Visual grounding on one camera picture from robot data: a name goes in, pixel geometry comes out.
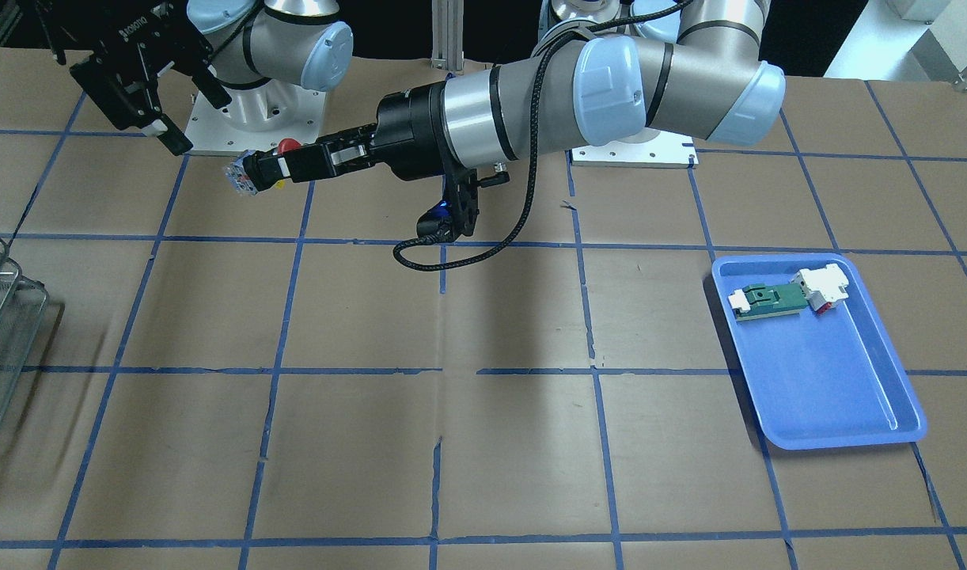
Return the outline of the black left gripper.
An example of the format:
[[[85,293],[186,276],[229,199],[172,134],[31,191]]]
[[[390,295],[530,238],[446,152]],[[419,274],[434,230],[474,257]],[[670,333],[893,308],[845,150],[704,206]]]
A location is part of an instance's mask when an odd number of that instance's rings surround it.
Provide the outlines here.
[[[441,127],[446,84],[435,82],[386,95],[373,125],[350,127],[318,138],[320,147],[298,147],[284,153],[257,151],[253,183],[274,185],[324,180],[385,163],[403,181],[442,176],[451,152]]]

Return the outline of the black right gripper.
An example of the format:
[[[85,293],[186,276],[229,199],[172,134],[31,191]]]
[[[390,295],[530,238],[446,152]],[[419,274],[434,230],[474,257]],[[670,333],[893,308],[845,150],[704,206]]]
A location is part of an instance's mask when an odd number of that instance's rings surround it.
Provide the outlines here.
[[[193,143],[164,114],[161,73],[190,77],[212,108],[233,101],[209,68],[214,48],[190,21],[186,1],[71,1],[69,35],[92,48],[69,69],[90,100],[116,129],[146,127],[173,156]]]

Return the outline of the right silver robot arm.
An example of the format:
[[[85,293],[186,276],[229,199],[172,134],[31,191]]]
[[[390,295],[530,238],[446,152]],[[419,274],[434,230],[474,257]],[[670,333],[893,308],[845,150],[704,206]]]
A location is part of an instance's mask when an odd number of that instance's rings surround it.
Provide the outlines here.
[[[92,48],[69,72],[113,127],[173,155],[313,141],[353,54],[336,1],[65,1],[44,14]]]

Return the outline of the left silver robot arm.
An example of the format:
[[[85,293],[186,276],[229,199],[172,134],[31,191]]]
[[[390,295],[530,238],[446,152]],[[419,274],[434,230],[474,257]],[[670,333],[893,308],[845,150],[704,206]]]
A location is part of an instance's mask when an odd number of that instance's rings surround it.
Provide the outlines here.
[[[383,98],[373,125],[292,150],[251,151],[228,177],[243,192],[387,165],[404,181],[581,146],[645,127],[752,146],[785,94],[760,60],[767,1],[691,1],[674,43],[578,23],[549,33],[528,60]]]

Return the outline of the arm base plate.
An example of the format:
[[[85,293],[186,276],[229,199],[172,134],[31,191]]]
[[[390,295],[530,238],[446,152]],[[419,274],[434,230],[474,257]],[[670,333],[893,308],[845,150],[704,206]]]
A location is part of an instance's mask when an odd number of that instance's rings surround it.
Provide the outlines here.
[[[594,167],[688,169],[700,163],[691,137],[650,127],[603,146],[574,148],[570,155],[574,165]]]
[[[313,143],[320,137],[328,93],[276,80],[228,93],[231,102],[224,108],[195,98],[184,128],[191,156],[235,158],[246,150],[274,150],[284,139]]]

